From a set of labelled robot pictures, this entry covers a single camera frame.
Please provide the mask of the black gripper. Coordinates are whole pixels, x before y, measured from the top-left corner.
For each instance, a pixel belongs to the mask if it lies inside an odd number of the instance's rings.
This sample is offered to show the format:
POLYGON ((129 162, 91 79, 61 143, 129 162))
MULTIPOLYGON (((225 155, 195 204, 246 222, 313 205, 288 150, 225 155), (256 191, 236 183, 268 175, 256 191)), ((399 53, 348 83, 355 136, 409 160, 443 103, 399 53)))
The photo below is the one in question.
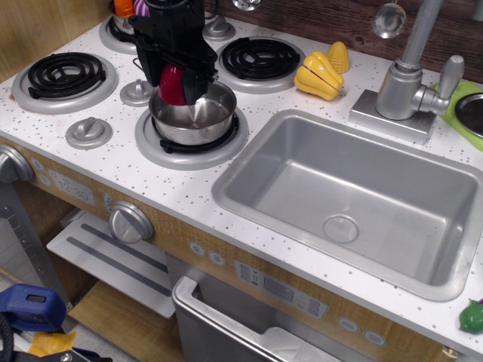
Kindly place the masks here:
POLYGON ((157 87, 166 64, 183 70, 186 104, 208 91, 216 77, 216 52, 205 41, 203 5, 150 5, 150 17, 137 15, 128 22, 134 28, 134 43, 146 80, 157 87))

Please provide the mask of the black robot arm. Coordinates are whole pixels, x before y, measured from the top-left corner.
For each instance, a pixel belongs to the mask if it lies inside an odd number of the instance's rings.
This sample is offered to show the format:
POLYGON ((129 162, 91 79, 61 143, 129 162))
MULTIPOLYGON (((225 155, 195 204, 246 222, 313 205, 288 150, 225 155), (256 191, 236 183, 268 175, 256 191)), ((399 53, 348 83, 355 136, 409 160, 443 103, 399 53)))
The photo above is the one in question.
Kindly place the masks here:
POLYGON ((216 78, 217 54, 203 37, 203 1, 146 1, 149 16, 129 19, 146 80, 175 106, 191 106, 216 78))

